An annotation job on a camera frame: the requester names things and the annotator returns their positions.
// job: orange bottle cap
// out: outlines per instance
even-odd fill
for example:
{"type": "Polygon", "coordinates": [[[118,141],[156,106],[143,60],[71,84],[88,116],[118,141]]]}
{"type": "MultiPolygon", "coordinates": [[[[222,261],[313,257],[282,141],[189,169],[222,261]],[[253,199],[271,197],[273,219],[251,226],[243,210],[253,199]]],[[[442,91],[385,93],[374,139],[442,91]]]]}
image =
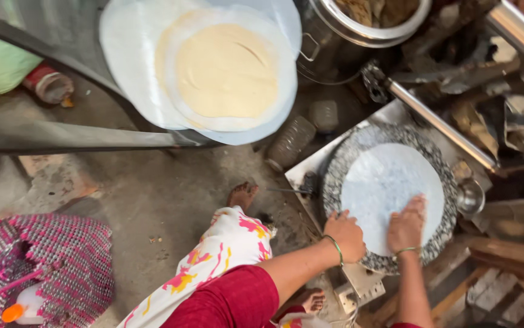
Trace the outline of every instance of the orange bottle cap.
{"type": "Polygon", "coordinates": [[[1,314],[1,320],[5,323],[13,322],[20,318],[25,312],[25,309],[21,304],[13,304],[3,311],[1,314]]]}

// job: speckled granite rolling board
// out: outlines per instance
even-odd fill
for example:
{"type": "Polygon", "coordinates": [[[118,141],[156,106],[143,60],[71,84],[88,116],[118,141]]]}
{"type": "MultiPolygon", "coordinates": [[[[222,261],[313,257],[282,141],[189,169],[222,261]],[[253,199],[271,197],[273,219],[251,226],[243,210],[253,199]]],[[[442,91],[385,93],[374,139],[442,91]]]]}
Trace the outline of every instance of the speckled granite rolling board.
{"type": "MultiPolygon", "coordinates": [[[[444,213],[440,226],[421,250],[423,265],[435,259],[448,240],[456,223],[456,181],[448,165],[442,159],[440,149],[416,130],[390,124],[370,125],[353,131],[334,151],[326,168],[323,181],[322,201],[325,215],[332,211],[341,212],[340,192],[349,168],[359,155],[381,144],[403,144],[416,149],[438,173],[444,190],[444,213]]],[[[392,257],[380,256],[367,251],[361,264],[370,270],[392,275],[398,274],[397,262],[392,257]]]]}

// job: bangle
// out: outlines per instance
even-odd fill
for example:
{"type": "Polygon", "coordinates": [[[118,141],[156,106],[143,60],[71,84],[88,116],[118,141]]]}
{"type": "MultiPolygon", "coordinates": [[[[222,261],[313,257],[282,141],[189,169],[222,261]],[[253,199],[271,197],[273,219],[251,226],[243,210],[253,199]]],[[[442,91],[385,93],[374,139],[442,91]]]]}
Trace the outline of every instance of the bangle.
{"type": "Polygon", "coordinates": [[[408,250],[418,250],[418,248],[417,247],[408,247],[408,248],[400,249],[397,251],[394,257],[397,258],[401,253],[403,253],[404,251],[408,251],[408,250]]]}
{"type": "Polygon", "coordinates": [[[328,239],[331,240],[331,242],[333,242],[333,244],[335,244],[336,249],[339,251],[340,266],[343,266],[343,253],[340,252],[339,245],[335,242],[335,238],[333,238],[333,237],[331,237],[329,235],[324,235],[324,237],[327,237],[328,239]]]}

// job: hand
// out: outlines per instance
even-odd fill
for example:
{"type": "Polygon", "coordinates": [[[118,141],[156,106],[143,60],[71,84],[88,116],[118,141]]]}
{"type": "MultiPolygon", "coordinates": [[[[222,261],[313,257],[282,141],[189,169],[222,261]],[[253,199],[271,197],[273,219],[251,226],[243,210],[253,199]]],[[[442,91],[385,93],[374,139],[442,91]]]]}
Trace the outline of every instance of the hand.
{"type": "MultiPolygon", "coordinates": [[[[337,218],[336,212],[333,211],[326,220],[324,234],[333,237],[339,245],[345,263],[355,263],[365,256],[365,243],[363,242],[363,230],[355,223],[357,219],[347,218],[348,214],[349,210],[345,210],[337,218]]],[[[326,238],[323,241],[332,244],[332,241],[326,238]]]]}
{"type": "Polygon", "coordinates": [[[402,249],[421,247],[421,232],[425,222],[426,197],[419,194],[410,200],[401,213],[391,213],[387,231],[389,250],[396,254],[402,249]]]}

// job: red sleeve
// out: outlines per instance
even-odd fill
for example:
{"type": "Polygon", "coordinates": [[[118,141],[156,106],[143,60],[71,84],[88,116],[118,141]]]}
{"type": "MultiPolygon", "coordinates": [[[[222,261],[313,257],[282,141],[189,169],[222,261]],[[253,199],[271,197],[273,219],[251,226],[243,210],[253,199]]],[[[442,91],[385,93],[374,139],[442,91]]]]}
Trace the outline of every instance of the red sleeve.
{"type": "Polygon", "coordinates": [[[161,328],[262,327],[278,305],[270,275],[261,267],[242,265],[197,288],[161,328]]]}
{"type": "Polygon", "coordinates": [[[391,328],[421,328],[420,326],[407,322],[396,322],[391,325],[391,328]]]}

